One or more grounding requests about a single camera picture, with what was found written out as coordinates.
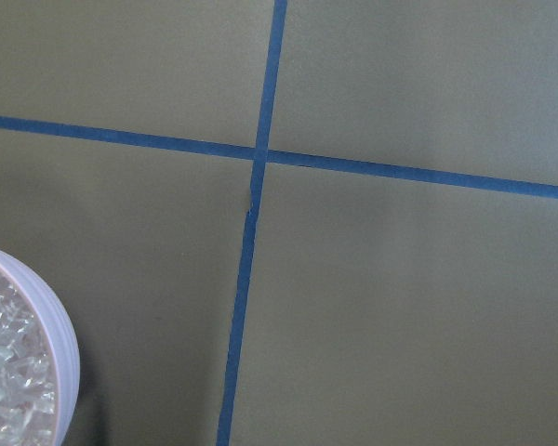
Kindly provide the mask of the clear ice cubes pile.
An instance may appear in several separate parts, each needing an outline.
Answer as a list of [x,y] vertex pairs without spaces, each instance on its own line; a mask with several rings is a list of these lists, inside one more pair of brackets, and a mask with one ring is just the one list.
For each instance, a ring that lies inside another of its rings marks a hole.
[[0,445],[49,445],[55,378],[37,319],[0,273]]

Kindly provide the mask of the pink bowl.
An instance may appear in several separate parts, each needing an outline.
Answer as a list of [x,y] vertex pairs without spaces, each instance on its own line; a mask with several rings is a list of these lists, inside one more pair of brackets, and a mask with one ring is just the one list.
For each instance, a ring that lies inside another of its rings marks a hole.
[[0,273],[37,319],[55,378],[55,424],[49,445],[61,445],[73,419],[80,385],[80,353],[73,324],[49,285],[30,267],[0,250]]

